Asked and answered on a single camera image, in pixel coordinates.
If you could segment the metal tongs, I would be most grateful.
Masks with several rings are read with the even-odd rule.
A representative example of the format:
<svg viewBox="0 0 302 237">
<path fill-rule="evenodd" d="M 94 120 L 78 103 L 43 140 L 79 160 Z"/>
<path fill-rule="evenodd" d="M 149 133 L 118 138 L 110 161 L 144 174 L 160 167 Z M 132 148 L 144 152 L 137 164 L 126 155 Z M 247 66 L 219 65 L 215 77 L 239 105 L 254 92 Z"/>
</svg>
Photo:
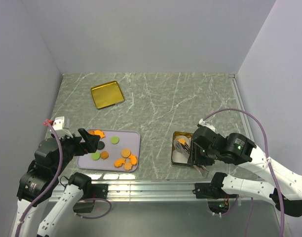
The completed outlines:
<svg viewBox="0 0 302 237">
<path fill-rule="evenodd" d="M 191 149 L 189 147 L 190 153 L 184 153 L 182 152 L 182 154 L 188 158 L 188 162 L 187 164 L 191 164 L 197 171 L 199 171 L 201 173 L 202 176 L 207 177 L 207 175 L 209 174 L 209 170 L 202 165 L 197 165 L 197 164 L 193 164 L 191 161 Z"/>
</svg>

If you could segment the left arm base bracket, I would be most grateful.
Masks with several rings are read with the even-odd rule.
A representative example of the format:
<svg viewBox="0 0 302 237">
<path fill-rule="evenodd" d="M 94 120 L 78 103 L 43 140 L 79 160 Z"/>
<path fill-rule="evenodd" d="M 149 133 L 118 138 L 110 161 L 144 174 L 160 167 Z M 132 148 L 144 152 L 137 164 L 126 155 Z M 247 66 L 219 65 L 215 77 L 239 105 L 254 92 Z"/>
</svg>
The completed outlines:
<svg viewBox="0 0 302 237">
<path fill-rule="evenodd" d="M 108 193 L 108 184 L 92 184 L 90 191 L 88 191 L 82 198 L 101 198 L 106 199 Z M 94 209 L 95 200 L 79 201 L 73 210 L 75 213 L 90 213 Z"/>
</svg>

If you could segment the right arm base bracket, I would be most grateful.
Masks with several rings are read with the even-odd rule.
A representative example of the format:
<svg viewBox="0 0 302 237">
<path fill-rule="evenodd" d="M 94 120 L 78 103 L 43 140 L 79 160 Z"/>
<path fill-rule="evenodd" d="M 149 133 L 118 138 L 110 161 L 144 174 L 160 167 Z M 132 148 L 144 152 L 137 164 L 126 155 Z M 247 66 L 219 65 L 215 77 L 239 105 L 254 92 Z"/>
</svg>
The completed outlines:
<svg viewBox="0 0 302 237">
<path fill-rule="evenodd" d="M 196 199 L 206 199 L 208 210 L 220 218 L 229 214 L 238 203 L 238 195 L 229 195 L 210 183 L 195 183 L 192 193 Z"/>
</svg>

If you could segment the black white sandwich cookie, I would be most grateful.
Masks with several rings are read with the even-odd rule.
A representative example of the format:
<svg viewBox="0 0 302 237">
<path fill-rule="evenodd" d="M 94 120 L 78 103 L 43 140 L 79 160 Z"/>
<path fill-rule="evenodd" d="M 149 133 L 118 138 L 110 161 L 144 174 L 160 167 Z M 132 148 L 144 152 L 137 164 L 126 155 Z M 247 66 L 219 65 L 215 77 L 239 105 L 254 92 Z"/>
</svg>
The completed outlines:
<svg viewBox="0 0 302 237">
<path fill-rule="evenodd" d="M 181 143 L 177 143 L 176 144 L 176 150 L 178 150 L 178 152 L 182 153 L 190 153 L 189 147 L 187 146 L 187 144 L 182 145 Z"/>
</svg>

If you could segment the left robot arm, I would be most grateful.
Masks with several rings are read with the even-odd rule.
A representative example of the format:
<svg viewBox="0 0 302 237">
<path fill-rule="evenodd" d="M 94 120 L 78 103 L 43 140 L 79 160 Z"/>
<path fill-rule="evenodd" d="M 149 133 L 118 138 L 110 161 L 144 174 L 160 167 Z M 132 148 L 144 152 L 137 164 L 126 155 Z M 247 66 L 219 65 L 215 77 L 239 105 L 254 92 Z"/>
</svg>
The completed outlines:
<svg viewBox="0 0 302 237">
<path fill-rule="evenodd" d="M 101 139 L 83 128 L 78 129 L 79 136 L 65 129 L 51 131 L 51 137 L 40 142 L 34 160 L 19 181 L 14 237 L 38 235 L 41 216 L 59 183 L 59 175 L 74 157 L 95 153 Z"/>
</svg>

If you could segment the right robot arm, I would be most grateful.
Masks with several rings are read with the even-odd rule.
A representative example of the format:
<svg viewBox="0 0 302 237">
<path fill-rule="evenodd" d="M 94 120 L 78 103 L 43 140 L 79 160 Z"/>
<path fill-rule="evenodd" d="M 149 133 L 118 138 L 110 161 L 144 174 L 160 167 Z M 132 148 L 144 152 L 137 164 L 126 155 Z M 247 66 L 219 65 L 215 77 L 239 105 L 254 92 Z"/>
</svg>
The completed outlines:
<svg viewBox="0 0 302 237">
<path fill-rule="evenodd" d="M 246 169 L 261 181 L 233 177 L 216 172 L 207 185 L 195 185 L 197 198 L 220 199 L 235 195 L 264 200 L 284 214 L 302 216 L 302 176 L 292 172 L 265 153 L 253 141 L 240 133 L 227 137 L 201 126 L 191 137 L 188 162 L 210 166 L 216 161 Z"/>
</svg>

